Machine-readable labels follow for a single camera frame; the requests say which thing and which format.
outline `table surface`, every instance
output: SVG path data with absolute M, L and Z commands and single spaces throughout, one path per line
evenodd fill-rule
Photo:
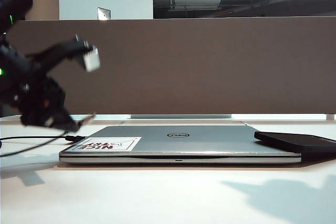
M 326 120 L 132 120 L 100 117 L 77 135 L 108 125 L 250 125 L 260 131 L 336 139 Z M 0 119 L 0 136 L 57 135 Z M 45 139 L 3 141 L 2 153 Z M 68 146 L 46 146 L 1 158 L 2 223 L 336 223 L 336 160 L 291 167 L 89 166 L 59 162 Z

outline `laptop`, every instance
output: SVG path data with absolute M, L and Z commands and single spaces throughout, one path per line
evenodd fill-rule
M 109 126 L 59 153 L 74 164 L 284 164 L 292 153 L 257 143 L 250 126 Z

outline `white sticker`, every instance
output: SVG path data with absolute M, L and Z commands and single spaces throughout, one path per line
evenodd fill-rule
M 73 152 L 129 152 L 133 150 L 139 136 L 134 137 L 90 137 L 75 146 Z

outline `gray partition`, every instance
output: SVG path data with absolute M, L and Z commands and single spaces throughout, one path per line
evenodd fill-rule
M 52 75 L 71 113 L 336 113 L 336 17 L 20 22 L 22 52 L 78 34 L 101 68 Z

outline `dell logo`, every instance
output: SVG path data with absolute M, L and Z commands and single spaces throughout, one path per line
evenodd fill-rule
M 190 136 L 190 135 L 187 134 L 187 133 L 170 133 L 167 136 L 169 136 L 169 137 L 187 137 L 187 136 Z

